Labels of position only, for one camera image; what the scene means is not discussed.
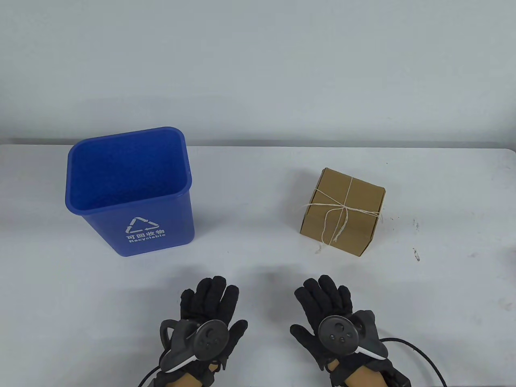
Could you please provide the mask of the person's left hand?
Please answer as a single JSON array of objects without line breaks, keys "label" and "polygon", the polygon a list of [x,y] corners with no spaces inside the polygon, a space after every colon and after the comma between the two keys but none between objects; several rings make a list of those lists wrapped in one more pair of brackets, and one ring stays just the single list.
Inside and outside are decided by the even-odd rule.
[{"label": "person's left hand", "polygon": [[222,276],[204,278],[196,290],[182,292],[180,319],[160,325],[163,353],[152,386],[213,385],[248,328],[246,320],[231,324],[238,297],[239,288]]}]

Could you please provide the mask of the person's right hand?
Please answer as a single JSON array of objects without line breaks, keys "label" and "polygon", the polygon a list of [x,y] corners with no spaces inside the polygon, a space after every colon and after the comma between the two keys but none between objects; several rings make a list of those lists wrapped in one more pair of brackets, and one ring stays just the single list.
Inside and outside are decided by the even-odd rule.
[{"label": "person's right hand", "polygon": [[333,386],[402,386],[405,376],[387,359],[372,311],[352,310],[350,291],[336,286],[323,275],[307,279],[295,290],[302,305],[309,332],[294,324],[290,332],[315,358],[321,370],[330,373]]}]

